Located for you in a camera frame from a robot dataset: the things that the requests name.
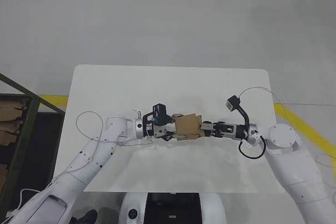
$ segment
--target yellow floor line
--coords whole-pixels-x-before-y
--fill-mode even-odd
[[[67,106],[68,96],[39,95],[41,98],[50,102],[54,106]]]
[[[40,95],[40,97],[44,98],[45,100],[47,100],[48,102],[52,103],[55,106],[67,106],[68,96]],[[283,111],[283,106],[280,104],[275,104],[274,107],[275,107],[275,113],[280,115],[286,121],[288,121],[288,118],[286,117]],[[308,138],[316,146],[321,148],[321,150],[324,153],[331,155],[333,157],[336,157],[336,146],[334,146],[326,138],[321,136],[321,134],[319,134],[312,127],[306,124],[302,119],[296,116],[291,110],[289,110],[286,107],[284,108],[285,108],[285,111],[291,123],[294,125],[297,131],[303,134],[306,138]],[[336,166],[336,160],[334,160],[333,158],[331,158],[331,163],[332,163],[332,166]],[[333,169],[333,173],[336,179],[336,168]]]

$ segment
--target concrete floor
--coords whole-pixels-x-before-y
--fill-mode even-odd
[[[0,72],[68,95],[79,64],[265,69],[282,102],[336,145],[336,0],[0,1]],[[115,223],[122,198],[85,193],[75,214],[95,207]],[[303,223],[286,194],[222,198],[230,223]]]

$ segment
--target metal rack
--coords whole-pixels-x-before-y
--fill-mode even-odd
[[[0,196],[0,222],[1,222],[5,218],[7,210],[10,206],[10,202],[13,196],[13,191],[18,181],[18,175],[20,173],[22,163],[25,158],[25,153],[27,151],[27,147],[30,141],[31,131],[34,126],[35,118],[38,113],[40,104],[43,104],[51,108],[52,110],[62,115],[63,117],[65,115],[65,112],[1,73],[0,73],[0,81],[10,85],[11,87],[23,93],[23,94],[0,94],[0,96],[3,96],[3,97],[20,96],[20,97],[29,98],[30,100],[30,103],[27,108],[25,120],[21,127],[20,135],[17,138],[16,143],[15,143],[15,149],[13,153],[13,158],[11,160],[11,164],[9,165],[7,179],[6,179],[5,185],[2,189],[1,196]],[[54,159],[57,156],[58,143],[59,141],[57,142],[57,146],[56,146],[57,148],[55,149]]]

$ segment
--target black shoe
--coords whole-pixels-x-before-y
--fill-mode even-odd
[[[97,220],[97,212],[96,210],[92,209],[89,210],[82,218],[79,218],[77,220],[74,220],[74,218],[71,219],[70,224],[95,224]]]

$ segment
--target white tabletop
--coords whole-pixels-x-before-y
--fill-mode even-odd
[[[260,69],[180,68],[80,65],[74,70],[72,86],[59,145],[55,175],[74,159],[87,139],[75,126],[77,116],[88,110],[102,118],[120,115],[135,118],[162,103],[169,115],[201,115],[212,122],[243,124],[237,112],[229,112],[226,100],[253,86],[270,88],[266,71]],[[271,94],[251,90],[241,97],[250,122],[269,128],[276,123]],[[99,133],[100,121],[83,115],[83,132]],[[85,191],[91,192],[219,192],[279,193],[266,159],[244,158],[238,141],[200,138],[148,146],[118,147]],[[258,155],[257,148],[243,149]]]

